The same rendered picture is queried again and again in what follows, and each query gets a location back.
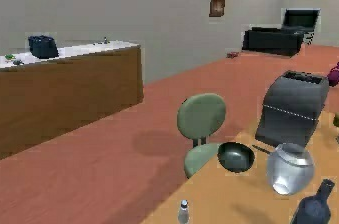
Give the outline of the green round chair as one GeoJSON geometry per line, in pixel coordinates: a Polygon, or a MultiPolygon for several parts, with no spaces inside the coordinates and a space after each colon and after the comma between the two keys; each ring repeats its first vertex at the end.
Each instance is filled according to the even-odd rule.
{"type": "Polygon", "coordinates": [[[177,129],[192,141],[192,148],[184,158],[187,178],[196,174],[217,154],[220,143],[208,143],[207,138],[223,125],[226,103],[215,93],[202,93],[187,98],[177,111],[177,129]]]}

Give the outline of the dark grey bowl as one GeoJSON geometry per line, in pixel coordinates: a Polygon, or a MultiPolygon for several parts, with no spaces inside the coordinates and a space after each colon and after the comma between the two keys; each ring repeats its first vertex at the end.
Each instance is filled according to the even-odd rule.
{"type": "Polygon", "coordinates": [[[218,148],[218,161],[226,170],[234,173],[246,172],[255,160],[254,152],[244,144],[225,142],[218,148]]]}

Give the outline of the clear salt shaker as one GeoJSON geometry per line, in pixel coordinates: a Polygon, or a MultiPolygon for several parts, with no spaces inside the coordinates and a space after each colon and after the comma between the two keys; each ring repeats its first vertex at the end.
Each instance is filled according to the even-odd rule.
{"type": "Polygon", "coordinates": [[[189,223],[189,208],[188,208],[187,200],[181,201],[179,211],[178,211],[178,221],[179,221],[179,224],[189,223]]]}

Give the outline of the brown kitchen counter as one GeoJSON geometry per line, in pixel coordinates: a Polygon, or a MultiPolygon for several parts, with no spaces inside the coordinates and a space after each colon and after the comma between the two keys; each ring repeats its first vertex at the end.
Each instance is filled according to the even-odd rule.
{"type": "Polygon", "coordinates": [[[0,160],[143,101],[141,47],[62,48],[60,56],[5,64],[0,57],[0,160]]]}

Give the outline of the brown framed picture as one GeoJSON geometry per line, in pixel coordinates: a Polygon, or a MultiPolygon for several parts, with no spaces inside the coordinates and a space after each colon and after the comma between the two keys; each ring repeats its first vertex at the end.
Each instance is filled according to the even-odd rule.
{"type": "Polygon", "coordinates": [[[210,1],[210,17],[222,17],[224,15],[225,0],[210,1]]]}

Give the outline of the orange wooden table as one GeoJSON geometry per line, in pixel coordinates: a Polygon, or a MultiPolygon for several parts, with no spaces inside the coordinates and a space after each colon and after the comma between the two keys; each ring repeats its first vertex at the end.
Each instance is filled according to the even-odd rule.
{"type": "Polygon", "coordinates": [[[339,224],[339,129],[334,115],[322,112],[307,149],[315,162],[315,176],[301,192],[292,196],[275,193],[267,183],[267,154],[255,153],[252,168],[235,174],[213,158],[140,224],[178,224],[180,201],[189,202],[190,224],[289,224],[299,201],[312,195],[324,179],[335,182],[328,204],[329,224],[339,224]]]}

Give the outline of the dark grey toaster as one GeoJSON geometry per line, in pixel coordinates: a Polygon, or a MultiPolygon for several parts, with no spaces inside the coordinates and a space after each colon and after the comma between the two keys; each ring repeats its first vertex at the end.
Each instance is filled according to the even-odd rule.
{"type": "Polygon", "coordinates": [[[305,147],[318,124],[329,91],[324,76],[288,70],[269,87],[255,139],[271,146],[305,147]]]}

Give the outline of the dark blue bottle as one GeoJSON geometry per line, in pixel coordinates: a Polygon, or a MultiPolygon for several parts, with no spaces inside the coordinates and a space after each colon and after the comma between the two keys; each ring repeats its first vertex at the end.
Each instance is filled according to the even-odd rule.
{"type": "Polygon", "coordinates": [[[330,179],[323,179],[316,194],[303,198],[290,224],[328,224],[331,211],[327,200],[335,186],[330,179]]]}

